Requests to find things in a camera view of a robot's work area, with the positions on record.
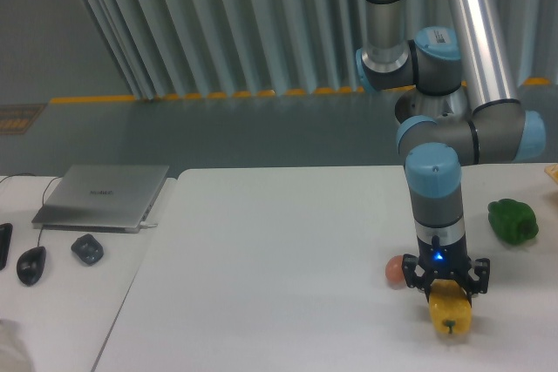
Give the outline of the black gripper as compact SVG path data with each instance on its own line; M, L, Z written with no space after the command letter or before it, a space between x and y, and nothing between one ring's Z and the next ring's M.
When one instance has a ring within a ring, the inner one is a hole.
M491 261L488 258L471 260L465 235L447 245L442 245L437 236L429 242L418 239L418 250L419 256L403 254L402 272L406 286L422 291L427 301L435 279L453 279L467 298L487 293Z

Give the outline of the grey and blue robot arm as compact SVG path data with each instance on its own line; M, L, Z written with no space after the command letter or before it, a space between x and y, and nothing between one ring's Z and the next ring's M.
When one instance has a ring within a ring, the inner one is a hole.
M411 87L395 109L418 240L418 254L402 260L406 285L431 295L450 280L466 297L484 294L490 262L467 252L462 168L531 159L546 146L541 115L518 99L495 0L448 0L452 26L414 38L405 36L405 0L365 2L363 87Z

